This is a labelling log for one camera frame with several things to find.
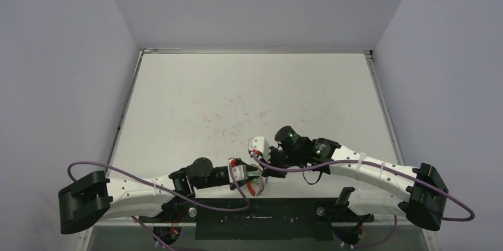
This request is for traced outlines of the metal keyring with red handle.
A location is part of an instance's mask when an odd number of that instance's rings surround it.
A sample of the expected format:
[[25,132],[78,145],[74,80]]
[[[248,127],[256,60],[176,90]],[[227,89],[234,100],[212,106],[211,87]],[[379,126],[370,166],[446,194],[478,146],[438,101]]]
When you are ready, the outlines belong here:
[[[257,168],[256,170],[253,170],[253,171],[248,171],[247,172],[247,175],[248,175],[248,182],[247,182],[247,189],[249,191],[249,193],[251,194],[251,196],[253,197],[256,197],[256,196],[260,196],[264,189],[265,189],[265,177],[262,175],[263,171],[261,168]],[[253,179],[256,179],[256,178],[261,178],[262,182],[261,184],[257,185],[257,184],[254,184],[254,183],[251,183],[251,181]]]

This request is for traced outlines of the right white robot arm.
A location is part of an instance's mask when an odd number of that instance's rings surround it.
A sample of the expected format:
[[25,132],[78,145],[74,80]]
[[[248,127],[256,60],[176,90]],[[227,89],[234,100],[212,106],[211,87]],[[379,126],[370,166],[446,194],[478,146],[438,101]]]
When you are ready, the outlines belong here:
[[269,147],[264,153],[265,163],[280,169],[273,172],[275,177],[285,177],[283,169],[326,163],[319,167],[322,173],[350,177],[376,188],[356,189],[348,198],[337,201],[335,212],[341,220],[365,214],[396,215],[426,230],[440,229],[448,188],[434,166],[380,161],[336,141],[301,136],[290,126],[277,131],[275,141],[278,147]]

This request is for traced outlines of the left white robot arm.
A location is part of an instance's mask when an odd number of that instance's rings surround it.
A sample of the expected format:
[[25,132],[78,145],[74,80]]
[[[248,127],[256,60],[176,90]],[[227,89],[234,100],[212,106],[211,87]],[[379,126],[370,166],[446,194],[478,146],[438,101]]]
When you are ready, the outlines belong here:
[[[214,211],[245,211],[250,208],[250,201],[241,188],[260,177],[258,167],[240,158],[214,167],[211,160],[204,157],[168,175],[147,179],[93,161],[71,163],[67,174],[72,182],[58,192],[61,234],[79,233],[112,218],[142,216],[171,221],[177,207],[185,202]],[[245,205],[217,207],[195,199],[197,190],[220,186],[236,190]]]

